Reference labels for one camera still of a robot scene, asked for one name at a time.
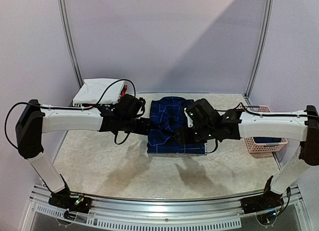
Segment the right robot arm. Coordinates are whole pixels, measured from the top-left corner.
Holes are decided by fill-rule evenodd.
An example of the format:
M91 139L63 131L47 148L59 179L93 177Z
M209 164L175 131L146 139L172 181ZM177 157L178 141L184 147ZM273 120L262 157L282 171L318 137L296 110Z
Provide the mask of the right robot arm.
M263 193L241 200L246 213L284 204L282 195L311 166L319 164L319 114L308 105L295 112L253 112L242 107L220 115L204 98L184 109L187 125L179 127L175 139L180 145L214 139L240 140L249 137L287 138L299 141L294 156L265 185Z

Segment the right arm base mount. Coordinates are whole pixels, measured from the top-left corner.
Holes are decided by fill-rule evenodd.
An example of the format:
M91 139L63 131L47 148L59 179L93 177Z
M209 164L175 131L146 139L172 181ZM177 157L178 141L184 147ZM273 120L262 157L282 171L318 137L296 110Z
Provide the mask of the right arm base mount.
M284 203L282 194L271 191L270 184L266 184L261 195L242 198L240 200L241 208L244 214L258 213L268 211L267 213L257 215L257 220L262 222L270 222L276 219L288 207L291 197L291 187L286 189L287 203Z

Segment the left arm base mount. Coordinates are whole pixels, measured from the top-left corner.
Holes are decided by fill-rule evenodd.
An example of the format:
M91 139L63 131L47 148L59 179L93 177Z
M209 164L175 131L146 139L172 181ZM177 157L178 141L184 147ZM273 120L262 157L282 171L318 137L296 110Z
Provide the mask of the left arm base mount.
M72 196L72 192L65 184L65 187L61 191L51 193L48 203L52 206L65 209L63 218L74 221L77 213L89 213L92 199L79 194Z

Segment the pink plastic laundry basket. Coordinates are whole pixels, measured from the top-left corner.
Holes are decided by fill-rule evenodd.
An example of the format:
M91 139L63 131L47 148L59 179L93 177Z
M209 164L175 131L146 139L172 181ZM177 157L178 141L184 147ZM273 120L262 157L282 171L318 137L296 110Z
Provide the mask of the pink plastic laundry basket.
M256 144L253 137L243 138L246 144L248 153L254 158L268 158L273 155L273 153L281 151L283 147L288 144L286 138L281 138L280 143L262 143Z

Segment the dark blue garment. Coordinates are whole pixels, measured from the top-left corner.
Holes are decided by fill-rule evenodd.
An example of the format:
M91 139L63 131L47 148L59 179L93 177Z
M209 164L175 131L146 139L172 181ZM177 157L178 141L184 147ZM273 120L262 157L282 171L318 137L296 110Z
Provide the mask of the dark blue garment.
M253 140L256 144L262 143L280 143L281 138L271 138L271 137L253 137Z

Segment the blue plaid flannel shirt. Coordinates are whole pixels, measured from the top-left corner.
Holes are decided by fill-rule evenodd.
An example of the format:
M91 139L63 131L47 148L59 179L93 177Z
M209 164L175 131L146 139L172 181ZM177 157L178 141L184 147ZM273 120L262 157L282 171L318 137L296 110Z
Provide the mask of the blue plaid flannel shirt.
M149 154L205 154L203 143L180 145L174 138L178 128L187 126L184 109L193 102L193 99L177 96L167 96L151 102L152 128L147 143Z

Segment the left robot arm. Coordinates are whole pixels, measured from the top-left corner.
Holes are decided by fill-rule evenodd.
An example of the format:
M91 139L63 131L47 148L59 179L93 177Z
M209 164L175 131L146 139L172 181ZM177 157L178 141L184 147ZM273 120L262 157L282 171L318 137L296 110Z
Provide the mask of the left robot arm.
M128 94L129 79L86 79L73 99L73 105L52 106L40 104L37 99L23 102L25 106L15 126L16 143L12 146L29 161L55 200L70 208L74 197L54 165L44 154L42 135L61 130L120 131L147 136L152 122L143 117L146 101Z

